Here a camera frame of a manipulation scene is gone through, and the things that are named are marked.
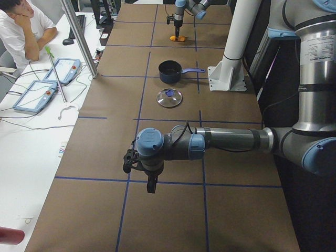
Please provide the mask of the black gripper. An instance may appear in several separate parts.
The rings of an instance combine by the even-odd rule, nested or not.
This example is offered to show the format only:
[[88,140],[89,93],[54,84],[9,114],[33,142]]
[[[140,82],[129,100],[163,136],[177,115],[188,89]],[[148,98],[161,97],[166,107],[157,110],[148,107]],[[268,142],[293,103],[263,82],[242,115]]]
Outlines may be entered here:
[[163,172],[162,169],[158,169],[155,171],[146,170],[145,174],[148,176],[147,182],[147,192],[150,194],[155,194],[156,191],[156,183],[158,181],[159,175]]
[[182,20],[174,20],[175,26],[175,38],[179,38],[180,35],[180,27],[182,26]]

